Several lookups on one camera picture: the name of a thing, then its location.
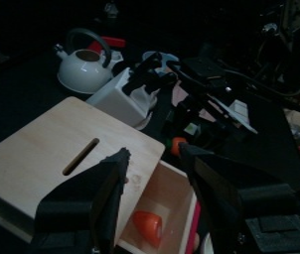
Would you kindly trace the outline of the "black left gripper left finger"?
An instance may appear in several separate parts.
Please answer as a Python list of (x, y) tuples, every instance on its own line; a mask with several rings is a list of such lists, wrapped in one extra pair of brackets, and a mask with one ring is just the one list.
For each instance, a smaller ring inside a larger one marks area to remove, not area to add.
[(45, 195), (28, 254), (112, 254), (128, 159), (121, 148)]

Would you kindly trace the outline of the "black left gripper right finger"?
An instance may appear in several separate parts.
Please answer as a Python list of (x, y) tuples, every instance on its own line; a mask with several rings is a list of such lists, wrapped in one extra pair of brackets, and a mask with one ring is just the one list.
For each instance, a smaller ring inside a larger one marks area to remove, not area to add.
[(214, 254), (300, 254), (300, 191), (196, 146), (178, 149)]

